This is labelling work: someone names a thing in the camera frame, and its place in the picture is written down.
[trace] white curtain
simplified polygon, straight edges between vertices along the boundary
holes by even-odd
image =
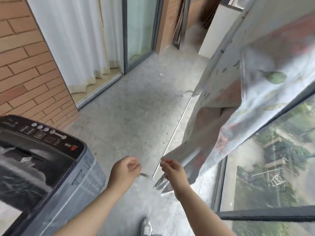
[[[157,0],[127,0],[128,60],[151,50]]]
[[[27,1],[70,93],[123,66],[119,0]]]

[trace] washing machine control panel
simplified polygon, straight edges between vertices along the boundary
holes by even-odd
[[[49,145],[73,159],[78,159],[84,144],[58,129],[16,115],[0,117],[0,127]]]

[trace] glass window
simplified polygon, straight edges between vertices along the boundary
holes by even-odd
[[[227,158],[220,211],[315,205],[315,97]]]
[[[225,221],[237,236],[313,236],[315,223]]]

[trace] person's right hand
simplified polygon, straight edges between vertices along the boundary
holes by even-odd
[[[176,198],[179,200],[184,192],[191,189],[184,168],[178,161],[167,158],[161,159],[161,167],[174,189]]]

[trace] hand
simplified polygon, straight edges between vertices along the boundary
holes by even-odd
[[[126,156],[117,161],[109,176],[107,188],[113,188],[122,196],[127,192],[141,171],[141,165],[134,156]]]
[[[162,171],[165,172],[166,178],[170,181],[178,200],[184,192],[191,190],[185,170],[178,161],[162,158],[161,167]]]

